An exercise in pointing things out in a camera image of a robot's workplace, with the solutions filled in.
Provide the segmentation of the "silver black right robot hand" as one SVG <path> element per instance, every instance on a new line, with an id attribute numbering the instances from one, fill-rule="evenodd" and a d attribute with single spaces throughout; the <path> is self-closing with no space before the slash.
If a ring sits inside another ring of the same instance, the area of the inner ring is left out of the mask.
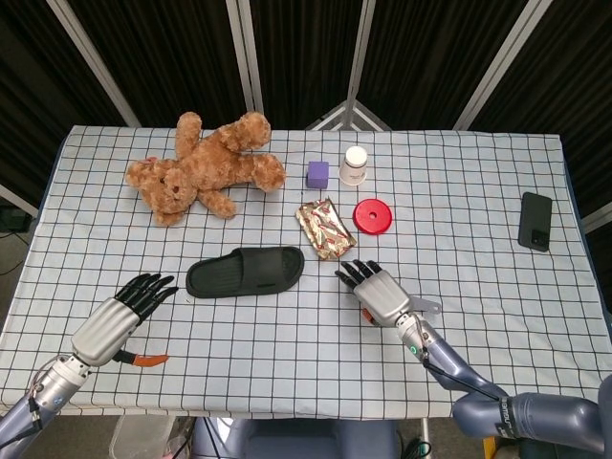
<path id="1" fill-rule="evenodd" d="M 408 293 L 378 262 L 354 259 L 340 265 L 335 275 L 356 296 L 374 324 L 393 327 L 411 311 Z"/>

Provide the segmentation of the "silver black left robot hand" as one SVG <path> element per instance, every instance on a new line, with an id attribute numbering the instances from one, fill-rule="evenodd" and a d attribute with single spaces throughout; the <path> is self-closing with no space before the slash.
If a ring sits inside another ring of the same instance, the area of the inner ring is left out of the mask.
<path id="1" fill-rule="evenodd" d="M 126 351 L 124 345 L 138 327 L 169 297 L 178 292 L 169 284 L 172 275 L 144 273 L 131 279 L 106 299 L 71 338 L 73 355 L 90 367 L 109 361 L 138 367 L 166 362 L 168 355 L 145 356 Z"/>

